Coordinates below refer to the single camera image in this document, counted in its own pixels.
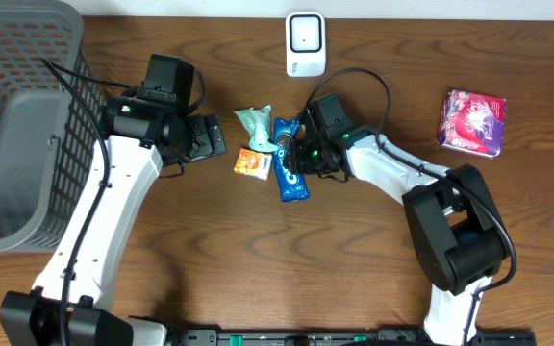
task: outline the wooden tabletop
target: wooden tabletop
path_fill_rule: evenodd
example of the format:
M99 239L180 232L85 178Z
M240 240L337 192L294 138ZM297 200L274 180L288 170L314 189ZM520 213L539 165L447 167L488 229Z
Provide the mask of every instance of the wooden tabletop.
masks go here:
M121 263L113 312L223 329L377 329L419 325L431 285L415 259L403 208L372 185L307 178L311 198L282 203L267 182L235 174L249 137L233 111L273 107L292 118L319 78L285 71L282 19L85 18L96 76L143 80L149 57L181 57L204 74L203 113L221 119L228 153L158 180ZM483 328L523 328L554 345L554 23L327 20L327 72L366 67L393 93L389 139L427 161L483 173L518 253L507 286L485 294ZM493 161L441 149L441 102L453 88L508 100L504 148ZM110 95L120 92L108 88ZM368 76L337 92L360 124L386 100ZM0 304L28 292L47 255L0 255ZM508 262L499 276L508 269ZM7 339L0 327L0 344Z

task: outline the snack package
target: snack package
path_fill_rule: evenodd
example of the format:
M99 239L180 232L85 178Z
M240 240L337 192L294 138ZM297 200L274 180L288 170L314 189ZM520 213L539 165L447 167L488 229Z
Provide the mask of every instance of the snack package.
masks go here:
M235 172L267 180L271 160L270 154L256 153L253 150L241 148L235 164Z
M441 109L441 147L493 159L501 153L506 100L452 90Z
M299 128L298 120L275 119L275 142L279 149L273 153L273 158L282 202L304 201L309 198L305 177L302 174L291 174L284 166L288 152L294 147L294 139Z
M277 150L277 146L270 140L270 105L254 110L235 111L242 126L251 136L249 139L249 148L262 153L272 153Z

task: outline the orange snack package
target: orange snack package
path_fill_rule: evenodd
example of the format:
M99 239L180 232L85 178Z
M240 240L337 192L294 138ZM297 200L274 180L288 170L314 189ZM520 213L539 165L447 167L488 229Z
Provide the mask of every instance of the orange snack package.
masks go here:
M240 149L239 158L235 164L235 172L267 180L272 159L272 154Z

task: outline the robotic arm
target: robotic arm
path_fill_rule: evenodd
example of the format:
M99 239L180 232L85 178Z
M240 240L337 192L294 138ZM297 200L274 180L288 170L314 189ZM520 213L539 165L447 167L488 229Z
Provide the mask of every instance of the robotic arm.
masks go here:
M175 73L155 73L170 64ZM113 305L115 276L139 206L163 166L195 161L225 152L223 135L214 116L172 116L176 99L189 93L189 69L181 61L152 57L144 88L137 98L115 97L103 114L112 174L92 216L74 272L68 302L73 311L64 323L72 345L179 346L342 346L354 341L411 341L415 345L460 345L470 314L472 294L491 281L507 257L502 239L489 217L447 185L444 179L474 191L498 218L480 173L471 166L456 170L432 165L392 145L370 127L354 126L335 94L309 104L302 118L306 139L290 153L290 171L326 174L340 170L346 177L370 182L402 204L410 226L416 257L432 282L429 314L421 331L381 330L377 333L222 333L211 330L178 331L150 318L123 321L108 311ZM169 75L154 83L155 76ZM12 345L59 345L63 279L71 249L77 241L89 205L101 182L104 164L95 145L88 182L59 248L36 279L32 292L9 292L0 309L0 321ZM449 225L446 215L467 212L467 219ZM497 346L533 346L532 334L480 334L474 326L479 301L473 306L466 338L485 337Z

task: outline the light green candy wrapper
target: light green candy wrapper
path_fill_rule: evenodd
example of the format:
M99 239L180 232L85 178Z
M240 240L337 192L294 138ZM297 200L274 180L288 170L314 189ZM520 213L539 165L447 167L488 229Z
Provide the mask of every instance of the light green candy wrapper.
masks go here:
M270 105L254 110L235 111L235 114L239 117L242 126L251 136L249 140L249 148L262 153L272 153L279 149L279 147L270 140Z

